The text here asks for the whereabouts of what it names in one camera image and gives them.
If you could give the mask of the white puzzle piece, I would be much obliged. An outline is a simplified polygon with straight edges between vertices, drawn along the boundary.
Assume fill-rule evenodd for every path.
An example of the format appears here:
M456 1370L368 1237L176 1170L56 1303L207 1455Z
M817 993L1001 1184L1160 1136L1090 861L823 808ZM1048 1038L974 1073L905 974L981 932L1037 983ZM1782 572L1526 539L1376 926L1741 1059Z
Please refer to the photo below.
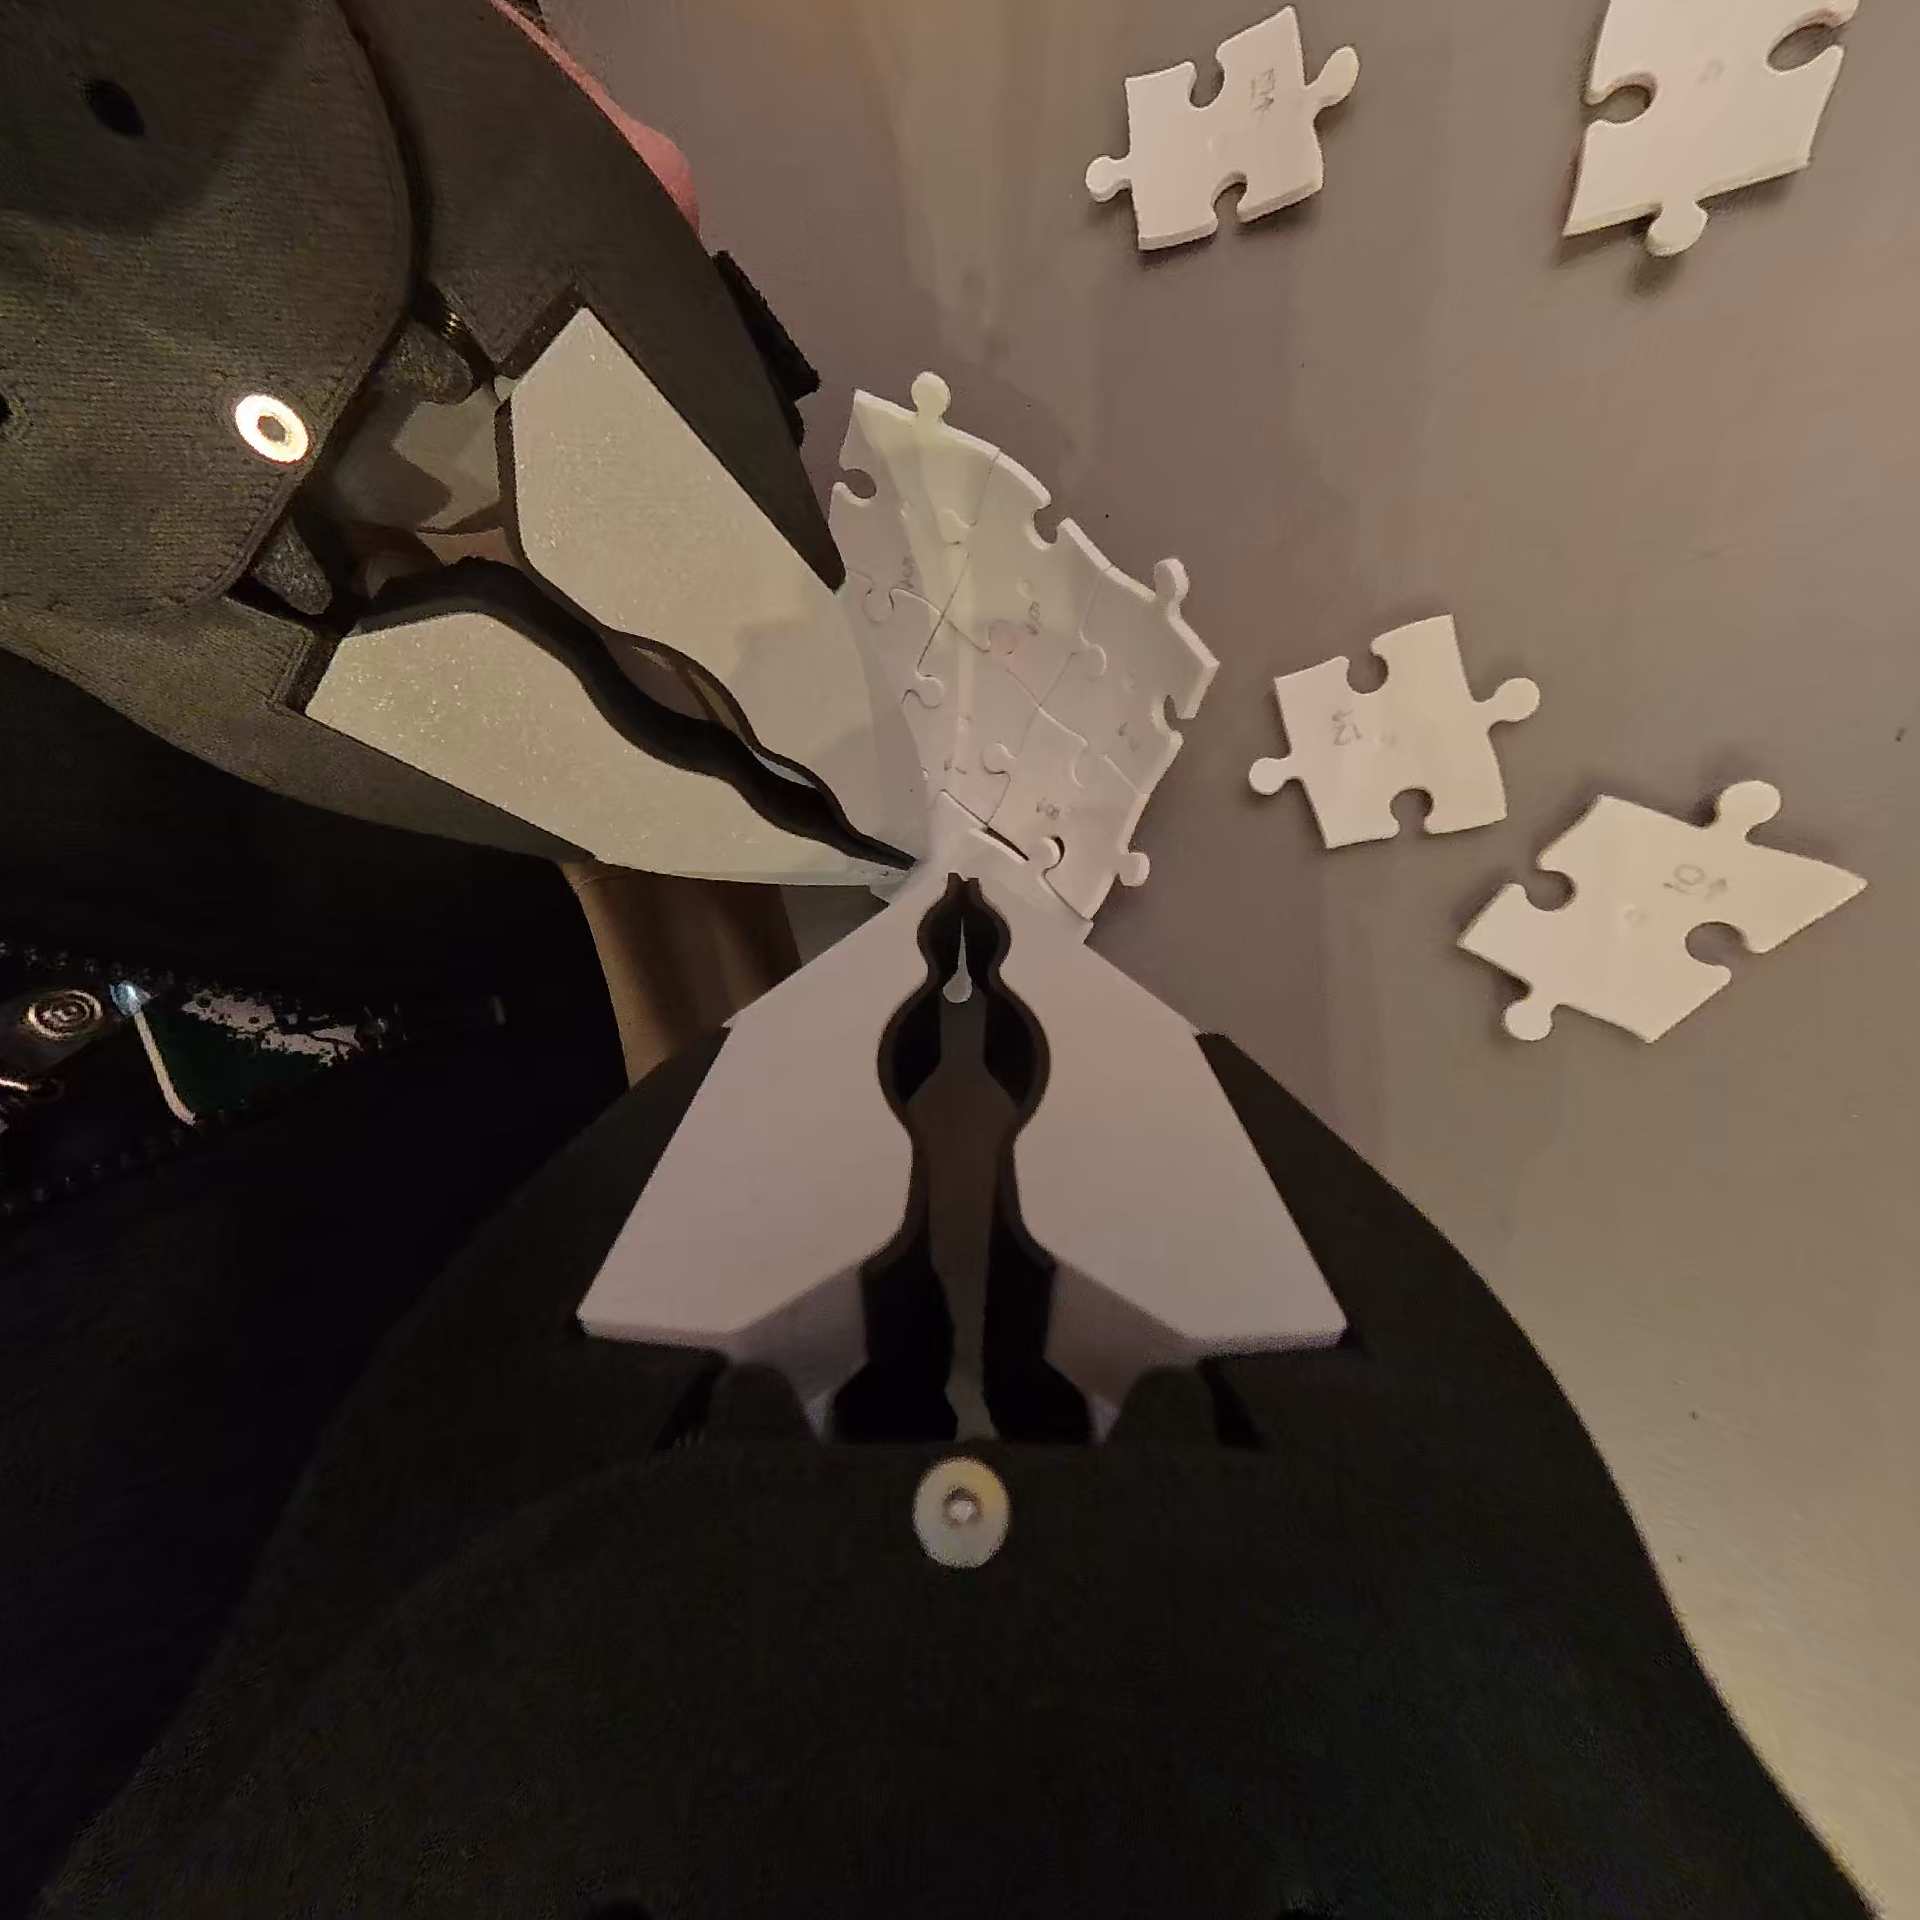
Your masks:
M1584 88L1589 109L1635 88L1643 109L1588 122L1563 238L1643 225L1643 251L1675 258L1706 233L1710 204L1811 162L1837 82L1836 43L1774 65L1791 36L1837 31L1856 3L1608 3Z
M1729 980L1692 955L1694 931L1726 928L1763 955L1857 898L1863 877L1753 842L1779 810L1766 780L1723 786L1704 822L1598 796L1536 859L1567 900L1541 909L1507 883L1456 938L1520 986L1504 1030L1539 1042L1569 1011L1654 1045Z
M1286 752L1249 766L1251 795L1300 786L1327 851L1395 839L1393 804L1403 795L1426 798L1429 837L1506 820L1492 731L1532 718L1539 687L1506 679L1478 699L1449 614L1397 626L1374 638L1369 652L1383 669L1372 691L1353 689L1345 658L1271 683Z
M1359 78L1351 46L1307 75L1298 13L1279 9L1215 46L1220 87L1194 103L1185 60L1121 85L1127 147L1094 156L1092 203L1125 195L1142 252L1185 246L1217 230L1217 203L1239 190L1235 223L1251 225L1317 196L1325 186L1319 117L1342 106Z

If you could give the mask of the partly assembled white puzzle ball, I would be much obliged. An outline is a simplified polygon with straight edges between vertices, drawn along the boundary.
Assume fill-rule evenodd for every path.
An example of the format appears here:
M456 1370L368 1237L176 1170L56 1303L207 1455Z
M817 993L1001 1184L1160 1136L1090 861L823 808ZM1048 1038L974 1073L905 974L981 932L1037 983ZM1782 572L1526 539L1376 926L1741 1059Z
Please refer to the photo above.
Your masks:
M1179 561L1139 583L1071 519L1045 535L1039 478L947 410L928 370L904 403L852 394L838 603L914 756L925 846L1008 856L1016 895L1084 942L1149 874L1139 820L1217 660Z

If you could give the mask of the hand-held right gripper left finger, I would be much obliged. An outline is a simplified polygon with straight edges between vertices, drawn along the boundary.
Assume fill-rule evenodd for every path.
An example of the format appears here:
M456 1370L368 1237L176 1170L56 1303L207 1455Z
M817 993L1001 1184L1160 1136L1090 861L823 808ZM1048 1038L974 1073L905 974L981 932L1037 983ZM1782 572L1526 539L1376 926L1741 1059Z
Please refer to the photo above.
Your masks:
M883 1059L937 996L923 947L950 877L728 1020L578 1307L600 1341L780 1373L836 1434L952 1434L952 1314Z

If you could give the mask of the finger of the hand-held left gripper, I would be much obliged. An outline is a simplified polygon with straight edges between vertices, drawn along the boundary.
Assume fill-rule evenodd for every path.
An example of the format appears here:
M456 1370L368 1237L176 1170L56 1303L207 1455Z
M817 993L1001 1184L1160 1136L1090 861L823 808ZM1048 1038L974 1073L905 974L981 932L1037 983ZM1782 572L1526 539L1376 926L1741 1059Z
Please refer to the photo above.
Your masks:
M704 883L858 887L912 862L828 782L626 636L519 578L379 594L306 718L606 867Z
M597 628L684 660L748 733L780 798L823 793L873 852L777 829L725 782L629 829L620 867L912 867L930 802L914 735L852 610L579 307L512 386L499 483L518 553Z

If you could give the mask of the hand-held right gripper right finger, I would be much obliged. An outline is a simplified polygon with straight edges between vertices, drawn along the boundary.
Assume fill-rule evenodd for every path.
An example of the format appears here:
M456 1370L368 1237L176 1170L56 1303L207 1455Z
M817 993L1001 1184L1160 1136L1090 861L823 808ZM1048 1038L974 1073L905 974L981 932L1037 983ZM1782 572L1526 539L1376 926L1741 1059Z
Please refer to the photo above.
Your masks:
M1106 1434L1142 1378L1348 1333L1200 1032L967 880L998 1149L979 1395L998 1434Z

